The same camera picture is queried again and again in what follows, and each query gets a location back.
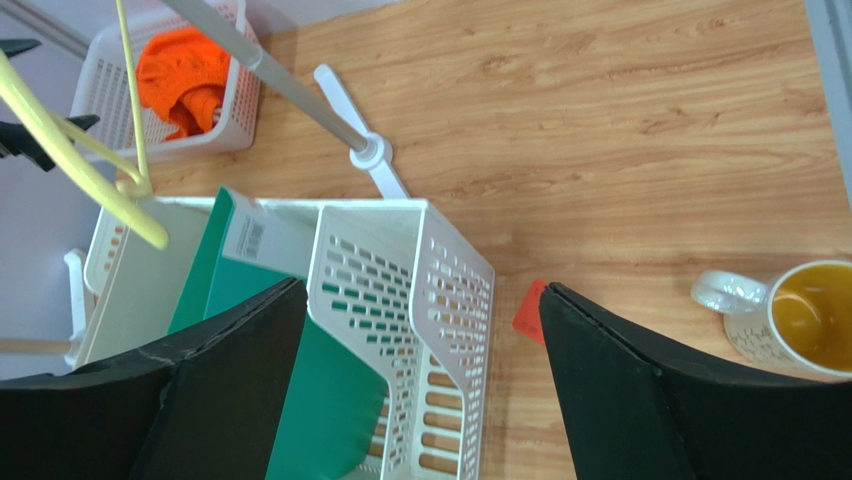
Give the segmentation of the orange shorts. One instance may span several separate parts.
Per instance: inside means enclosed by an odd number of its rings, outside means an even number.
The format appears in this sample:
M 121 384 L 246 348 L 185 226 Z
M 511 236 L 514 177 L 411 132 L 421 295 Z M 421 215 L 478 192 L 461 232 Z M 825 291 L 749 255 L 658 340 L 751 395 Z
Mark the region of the orange shorts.
M 231 57 L 195 27 L 152 38 L 136 67 L 140 103 L 175 130 L 167 141 L 206 134 L 221 119 Z

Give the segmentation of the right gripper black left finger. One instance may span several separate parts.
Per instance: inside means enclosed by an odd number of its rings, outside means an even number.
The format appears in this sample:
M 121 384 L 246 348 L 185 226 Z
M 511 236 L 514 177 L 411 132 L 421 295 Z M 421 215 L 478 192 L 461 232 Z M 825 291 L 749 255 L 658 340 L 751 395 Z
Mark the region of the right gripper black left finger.
M 261 479 L 307 310 L 287 279 L 71 373 L 1 385 L 5 479 Z

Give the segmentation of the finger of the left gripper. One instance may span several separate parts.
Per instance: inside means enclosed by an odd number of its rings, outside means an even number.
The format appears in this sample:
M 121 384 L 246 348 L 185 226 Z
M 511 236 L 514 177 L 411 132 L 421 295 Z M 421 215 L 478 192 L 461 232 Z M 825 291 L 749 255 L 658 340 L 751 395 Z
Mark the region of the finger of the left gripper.
M 56 167 L 26 127 L 20 123 L 1 122 L 1 157 L 23 156 L 44 172 Z
M 31 38 L 13 38 L 0 40 L 0 47 L 2 53 L 9 59 L 24 54 L 35 48 L 38 48 L 41 45 L 42 42 L 40 40 Z

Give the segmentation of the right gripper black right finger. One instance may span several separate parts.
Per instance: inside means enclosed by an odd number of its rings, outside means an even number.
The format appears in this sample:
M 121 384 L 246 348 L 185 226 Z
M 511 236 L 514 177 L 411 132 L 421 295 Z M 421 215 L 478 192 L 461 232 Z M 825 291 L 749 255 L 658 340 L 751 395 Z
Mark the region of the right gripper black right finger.
M 581 479 L 847 479 L 851 385 L 734 363 L 559 283 L 539 314 Z

